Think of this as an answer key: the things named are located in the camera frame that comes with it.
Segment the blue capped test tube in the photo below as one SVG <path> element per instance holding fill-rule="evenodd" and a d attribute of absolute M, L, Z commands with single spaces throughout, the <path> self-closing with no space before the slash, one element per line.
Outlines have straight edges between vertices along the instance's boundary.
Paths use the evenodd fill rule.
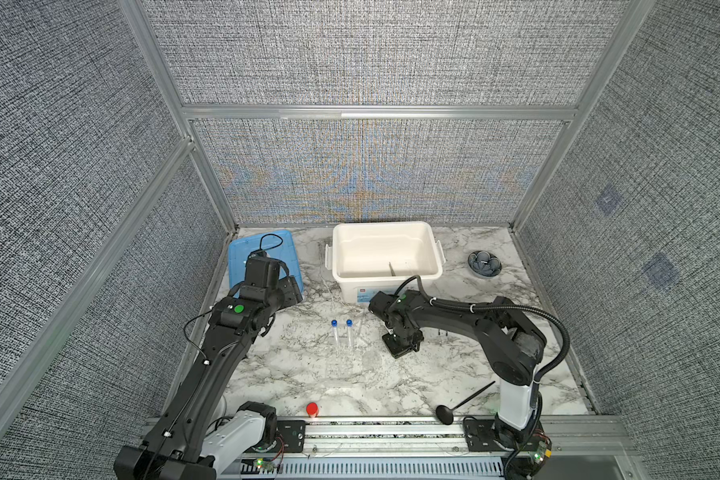
<path fill-rule="evenodd" d="M 331 320 L 331 331 L 334 344 L 338 348 L 340 347 L 340 337 L 338 332 L 338 321 L 335 319 Z"/>
<path fill-rule="evenodd" d="M 346 320 L 346 339 L 349 349 L 354 348 L 354 324 L 351 319 Z"/>

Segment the white plastic storage bin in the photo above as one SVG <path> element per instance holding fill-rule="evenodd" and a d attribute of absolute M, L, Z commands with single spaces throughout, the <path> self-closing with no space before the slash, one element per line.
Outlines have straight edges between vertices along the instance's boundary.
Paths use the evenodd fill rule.
<path fill-rule="evenodd" d="M 391 293 L 413 275 L 430 285 L 442 276 L 445 263 L 442 243 L 422 221 L 342 223 L 333 228 L 332 243 L 325 247 L 325 268 L 346 303 L 367 303 L 378 292 Z"/>

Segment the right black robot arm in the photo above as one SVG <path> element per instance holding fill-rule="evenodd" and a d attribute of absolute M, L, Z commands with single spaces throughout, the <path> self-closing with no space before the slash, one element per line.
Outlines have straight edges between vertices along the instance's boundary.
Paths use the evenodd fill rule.
<path fill-rule="evenodd" d="M 516 304 L 498 297 L 488 310 L 480 311 L 475 306 L 446 308 L 419 291 L 407 290 L 398 295 L 375 294 L 369 311 L 388 330 L 382 340 L 395 358 L 420 349 L 424 328 L 477 341 L 500 379 L 500 406 L 493 427 L 495 442 L 509 451 L 528 439 L 538 416 L 536 376 L 547 340 Z"/>

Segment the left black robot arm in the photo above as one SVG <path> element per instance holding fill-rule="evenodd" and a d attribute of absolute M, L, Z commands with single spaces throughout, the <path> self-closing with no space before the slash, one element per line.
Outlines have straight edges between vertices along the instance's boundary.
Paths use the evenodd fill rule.
<path fill-rule="evenodd" d="M 245 276 L 210 311 L 194 364 L 173 400 L 138 446 L 123 447 L 114 461 L 119 479 L 216 479 L 252 447 L 276 441 L 275 408 L 246 402 L 207 436 L 236 367 L 278 311 L 303 300 L 285 262 L 264 254 L 246 261 Z"/>

